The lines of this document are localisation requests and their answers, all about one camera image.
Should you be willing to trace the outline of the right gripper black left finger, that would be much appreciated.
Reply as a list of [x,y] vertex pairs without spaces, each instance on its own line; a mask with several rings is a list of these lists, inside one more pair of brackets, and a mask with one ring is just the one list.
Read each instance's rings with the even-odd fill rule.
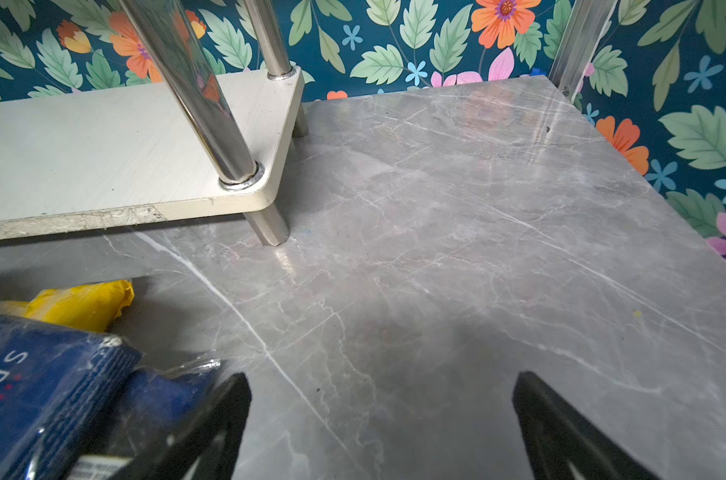
[[236,468],[252,392],[236,373],[220,384],[171,434],[160,437],[114,479],[230,479]]

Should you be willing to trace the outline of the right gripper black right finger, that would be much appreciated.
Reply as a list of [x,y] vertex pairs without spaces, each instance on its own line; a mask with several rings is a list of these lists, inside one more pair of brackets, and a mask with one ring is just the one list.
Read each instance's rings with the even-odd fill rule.
[[537,374],[518,374],[512,402],[536,479],[657,477]]

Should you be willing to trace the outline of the yellow spaghetti bag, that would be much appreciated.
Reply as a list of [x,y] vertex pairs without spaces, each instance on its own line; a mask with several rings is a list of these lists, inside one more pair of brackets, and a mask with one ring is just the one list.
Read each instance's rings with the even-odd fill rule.
[[29,302],[0,301],[0,314],[105,333],[135,299],[133,283],[118,280],[41,291]]

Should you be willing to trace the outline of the blue Barilla spaghetti bag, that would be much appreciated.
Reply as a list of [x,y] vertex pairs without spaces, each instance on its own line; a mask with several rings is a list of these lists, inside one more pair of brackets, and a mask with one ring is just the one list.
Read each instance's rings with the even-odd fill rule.
[[60,479],[84,455],[132,459],[207,396],[218,359],[158,371],[119,335],[0,314],[0,479]]

